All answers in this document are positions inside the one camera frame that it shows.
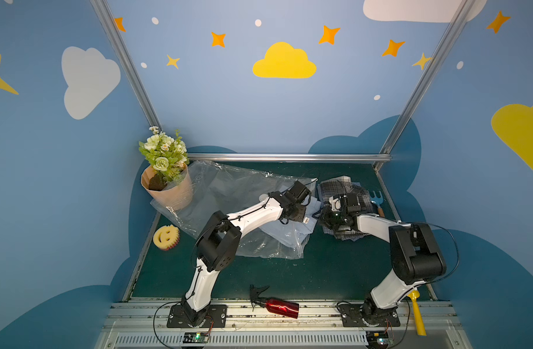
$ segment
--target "red spray bottle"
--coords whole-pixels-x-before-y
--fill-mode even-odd
[[[253,285],[251,285],[251,289],[250,289],[251,304],[253,306],[259,305],[263,308],[266,308],[266,310],[268,310],[270,313],[297,319],[298,313],[299,313],[298,303],[288,302],[287,300],[281,300],[278,298],[259,297],[259,294],[267,290],[268,287],[270,286],[256,288]]]

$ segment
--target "yellow cloud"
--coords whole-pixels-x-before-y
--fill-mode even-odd
[[[497,136],[533,170],[533,107],[509,104],[491,119]]]
[[[287,42],[277,42],[266,51],[264,59],[253,66],[253,73],[259,78],[310,78],[317,66],[310,62],[307,53],[295,49]]]

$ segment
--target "white cloud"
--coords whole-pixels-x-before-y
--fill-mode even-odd
[[[363,13],[375,21],[449,23],[462,0],[365,0]],[[487,0],[476,0],[468,20],[476,17]]]
[[[88,116],[121,80],[119,66],[96,49],[68,47],[61,58],[63,76],[69,86],[65,108],[74,119]]]

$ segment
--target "green table surface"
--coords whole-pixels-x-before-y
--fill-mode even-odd
[[[319,181],[347,175],[367,190],[381,190],[369,164],[314,163],[226,163],[242,168],[269,171],[296,177],[318,177]],[[382,204],[385,215],[393,219],[388,203]],[[161,217],[158,227],[171,224]],[[194,274],[191,259],[195,240],[181,233],[179,244],[168,251],[153,243],[142,265],[131,297],[180,298],[189,289]],[[236,256],[235,261],[218,276],[213,298],[248,299],[249,285],[266,286],[264,296],[285,299],[357,299],[378,285],[391,269],[388,243],[374,236],[355,242],[336,240],[315,227],[304,249],[304,258]],[[425,287],[420,300],[428,300]]]

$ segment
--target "plaid shirt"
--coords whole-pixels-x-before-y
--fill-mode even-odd
[[[369,192],[362,188],[359,182],[352,182],[348,176],[340,176],[325,180],[317,185],[317,190],[319,192],[319,200],[322,202],[323,206],[330,205],[328,199],[332,196],[356,194],[361,206],[367,207],[369,213],[377,213],[377,210],[375,210],[374,205],[371,203]],[[323,227],[323,232],[325,234],[333,235],[340,240],[352,241],[356,241],[367,235],[346,226],[340,227],[336,232],[327,227]]]

